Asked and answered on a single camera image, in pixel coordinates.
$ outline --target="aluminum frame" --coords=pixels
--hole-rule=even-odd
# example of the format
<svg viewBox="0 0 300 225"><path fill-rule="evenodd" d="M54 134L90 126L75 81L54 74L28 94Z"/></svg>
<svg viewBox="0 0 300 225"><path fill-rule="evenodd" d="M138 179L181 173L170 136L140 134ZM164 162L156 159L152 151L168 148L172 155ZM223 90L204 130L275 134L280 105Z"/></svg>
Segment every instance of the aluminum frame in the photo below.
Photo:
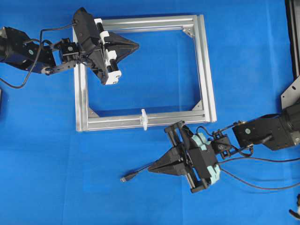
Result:
<svg viewBox="0 0 300 225"><path fill-rule="evenodd" d="M103 27L105 30L117 33L183 30L193 38L200 86L200 102L191 111L147 114L148 126L170 125L180 120L184 120L187 124L217 121L203 15L103 20ZM73 40L77 42L74 30ZM100 117L90 109L85 65L76 65L74 68L74 84L76 130L78 132L143 127L141 115Z"/></svg>

